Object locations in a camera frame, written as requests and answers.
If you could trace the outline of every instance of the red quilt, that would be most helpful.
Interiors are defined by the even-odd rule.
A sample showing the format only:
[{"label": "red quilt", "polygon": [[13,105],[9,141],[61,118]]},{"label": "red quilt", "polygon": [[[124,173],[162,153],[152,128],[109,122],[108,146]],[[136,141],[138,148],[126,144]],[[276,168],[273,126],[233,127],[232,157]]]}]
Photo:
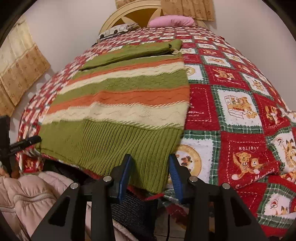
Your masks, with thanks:
[{"label": "red quilt", "polygon": [[[296,217],[296,112],[287,108],[254,64],[205,28],[144,28],[95,45],[31,99],[18,140],[38,134],[57,92],[86,61],[126,44],[174,38],[183,41],[190,83],[190,108],[176,149],[180,164],[207,183],[229,183],[268,236],[284,235]],[[33,147],[18,154],[21,170],[41,170],[42,157]],[[164,196],[170,200],[164,203],[169,212],[185,224],[185,210],[172,204],[177,200],[170,178]]]}]

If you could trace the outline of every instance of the curtain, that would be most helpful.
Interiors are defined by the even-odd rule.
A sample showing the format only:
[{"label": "curtain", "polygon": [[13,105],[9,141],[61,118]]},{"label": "curtain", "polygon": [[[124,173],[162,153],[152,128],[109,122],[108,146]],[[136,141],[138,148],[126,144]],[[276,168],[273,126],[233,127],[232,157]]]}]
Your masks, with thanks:
[{"label": "curtain", "polygon": [[116,4],[116,7],[117,9],[122,7],[123,5],[126,5],[130,2],[134,2],[135,0],[115,0],[115,4]]},{"label": "curtain", "polygon": [[11,116],[22,95],[50,64],[19,19],[0,47],[0,116]]},{"label": "curtain", "polygon": [[183,15],[196,20],[215,21],[213,0],[161,0],[164,15]]}]

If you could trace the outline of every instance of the green stripe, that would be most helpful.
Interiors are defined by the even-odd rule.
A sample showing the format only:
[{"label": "green stripe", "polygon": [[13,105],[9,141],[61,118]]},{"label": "green stripe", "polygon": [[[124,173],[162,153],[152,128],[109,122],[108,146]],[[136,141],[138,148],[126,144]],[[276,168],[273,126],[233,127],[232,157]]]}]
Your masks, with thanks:
[{"label": "green stripe", "polygon": [[130,91],[130,90],[157,90],[165,88],[176,88],[188,86],[186,70],[180,69],[173,73],[164,73],[155,76],[136,76],[131,78],[110,78],[100,83],[93,83],[71,90],[62,95],[57,95],[52,106],[78,97],[95,95],[96,93],[108,91]]},{"label": "green stripe", "polygon": [[92,69],[107,64],[134,59],[145,56],[164,55],[173,52],[175,49],[180,50],[182,41],[174,39],[169,42],[145,43],[140,45],[126,45],[119,50],[99,55],[86,62],[80,70]]},{"label": "green stripe", "polygon": [[129,59],[129,60],[124,60],[124,61],[112,63],[112,64],[109,64],[106,66],[100,66],[100,67],[93,68],[93,69],[86,69],[83,71],[78,71],[77,74],[72,79],[77,79],[77,78],[80,78],[80,77],[88,75],[88,74],[93,74],[95,72],[101,72],[101,71],[107,71],[107,70],[115,69],[118,67],[130,66],[130,65],[135,65],[135,64],[148,64],[148,63],[158,62],[158,61],[162,61],[162,60],[178,59],[178,58],[180,58],[180,56],[161,55],[161,56]]},{"label": "green stripe", "polygon": [[112,122],[61,121],[42,125],[42,143],[37,148],[99,175],[110,174],[126,153],[131,154],[136,169],[130,184],[160,193],[168,178],[168,155],[181,134],[175,128],[147,130]]}]

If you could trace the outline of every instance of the metal screw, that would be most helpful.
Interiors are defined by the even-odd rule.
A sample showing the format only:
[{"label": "metal screw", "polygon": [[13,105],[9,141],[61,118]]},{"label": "metal screw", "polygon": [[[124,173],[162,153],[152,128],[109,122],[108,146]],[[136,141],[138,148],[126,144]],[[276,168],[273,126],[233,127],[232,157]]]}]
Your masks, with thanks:
[{"label": "metal screw", "polygon": [[70,188],[76,189],[76,188],[78,188],[78,186],[79,186],[78,183],[72,183]]},{"label": "metal screw", "polygon": [[189,181],[190,182],[197,182],[197,180],[198,180],[198,178],[196,177],[196,176],[191,176],[191,177],[189,177]]},{"label": "metal screw", "polygon": [[223,187],[224,189],[230,189],[230,185],[229,185],[228,183],[223,183],[223,184],[222,184],[222,187]]},{"label": "metal screw", "polygon": [[111,176],[105,176],[104,178],[103,178],[103,181],[104,182],[109,182],[109,181],[111,181],[112,180],[112,177]]}]

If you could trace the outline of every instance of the knitted blanket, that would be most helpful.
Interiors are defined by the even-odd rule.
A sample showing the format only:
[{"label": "knitted blanket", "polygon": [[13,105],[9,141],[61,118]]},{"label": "knitted blanket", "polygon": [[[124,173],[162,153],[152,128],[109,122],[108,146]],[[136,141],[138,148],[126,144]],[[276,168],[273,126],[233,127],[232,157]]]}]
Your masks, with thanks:
[{"label": "knitted blanket", "polygon": [[181,43],[127,45],[83,65],[44,117],[39,151],[99,175],[129,153],[131,184],[161,192],[189,105]]}]

